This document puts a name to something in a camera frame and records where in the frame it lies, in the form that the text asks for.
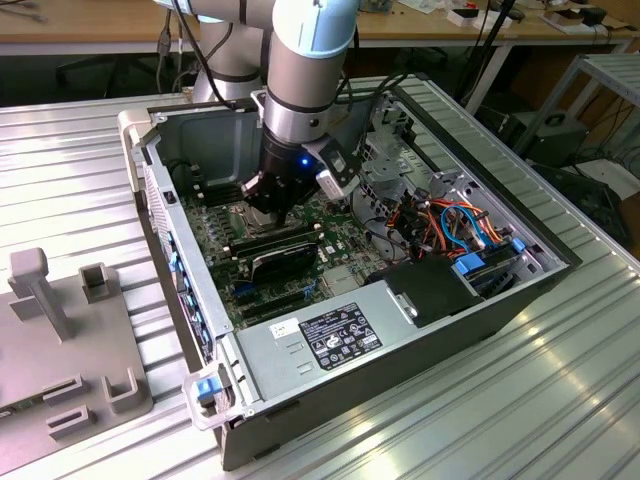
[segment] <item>white box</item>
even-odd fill
[[[475,12],[476,16],[475,17],[463,17],[462,15],[459,15],[458,12],[456,12],[455,10],[449,10],[449,13],[447,13],[447,20],[449,20],[451,23],[455,23],[459,27],[470,27],[470,26],[472,26],[474,20],[476,18],[478,18],[479,10],[475,9],[475,8],[465,8],[464,10],[468,10],[469,12]]]
[[[500,12],[489,12],[487,15],[487,21],[484,24],[484,30],[485,32],[488,32],[489,30],[491,30],[493,28],[493,25],[496,23],[496,20],[498,19],[498,16],[500,15]],[[480,11],[478,12],[478,18],[476,18],[473,21],[473,26],[476,27],[478,30],[480,30],[482,28],[482,22],[484,21],[484,11]],[[500,27],[500,30],[502,30],[503,28],[509,28],[511,26],[512,20],[509,17],[505,17],[504,19],[504,23],[502,24],[502,27]]]

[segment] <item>blue wire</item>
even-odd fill
[[[442,214],[440,215],[440,225],[442,226],[442,231],[449,240],[457,245],[460,245],[462,248],[464,248],[465,252],[469,253],[469,247],[463,241],[458,240],[449,232],[449,227],[447,227],[446,222],[446,215],[447,211],[451,209],[459,210],[467,216],[467,218],[471,222],[471,225],[473,226],[473,229],[476,231],[478,237],[480,237],[485,245],[495,245],[489,238],[489,236],[480,229],[478,223],[476,222],[476,219],[473,217],[473,214],[468,209],[466,209],[465,207],[461,207],[460,205],[452,205],[451,207],[447,207],[442,211]]]
[[[442,232],[444,233],[445,237],[447,237],[449,240],[451,240],[456,245],[460,245],[462,248],[464,248],[464,251],[466,253],[469,253],[469,247],[467,247],[467,244],[464,243],[462,240],[458,240],[453,235],[451,235],[451,233],[449,233],[449,228],[447,227],[447,222],[446,222],[446,220],[444,218],[445,217],[445,213],[448,210],[448,208],[449,207],[445,208],[442,211],[442,215],[440,215],[440,226],[442,227]]]
[[[305,300],[309,300],[311,298],[311,293],[316,288],[317,284],[318,284],[318,279],[316,278],[311,285],[308,285],[302,289],[302,291],[304,292]]]

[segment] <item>blue plastic clip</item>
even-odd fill
[[[218,377],[202,378],[196,382],[198,389],[198,402],[204,402],[213,398],[216,393],[220,393],[224,387]]]
[[[511,240],[511,245],[513,245],[513,248],[515,248],[516,252],[518,253],[522,253],[524,249],[527,248],[524,242],[519,238],[514,238],[513,240]]]
[[[477,253],[468,253],[467,255],[456,258],[454,265],[462,275],[466,275],[469,272],[484,267],[485,264]]]

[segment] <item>warning label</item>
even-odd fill
[[[299,327],[323,370],[331,370],[382,346],[355,303],[300,322]]]

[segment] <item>desk leg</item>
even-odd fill
[[[476,85],[473,93],[471,94],[471,98],[467,102],[467,106],[465,110],[469,112],[471,115],[475,115],[482,104],[482,100],[484,100],[485,95],[491,88],[493,81],[496,79],[498,72],[502,68],[504,61],[507,59],[509,52],[511,51],[511,45],[505,43],[504,45],[496,48],[496,51],[493,52],[493,56],[489,61],[489,65],[485,69],[482,77],[480,77],[480,81]]]
[[[631,45],[631,40],[619,43],[614,47],[611,53],[615,53],[615,54],[625,53],[629,45]],[[582,111],[587,101],[593,96],[593,94],[596,91],[596,88],[598,88],[598,85],[600,85],[600,82],[598,82],[597,80],[593,80],[593,79],[589,80],[589,83],[587,83],[587,86],[584,87],[584,90],[580,92],[580,95],[578,95],[578,98],[576,98],[573,101],[573,103],[569,107],[569,110],[567,111],[567,113],[571,117],[578,118],[578,114]]]

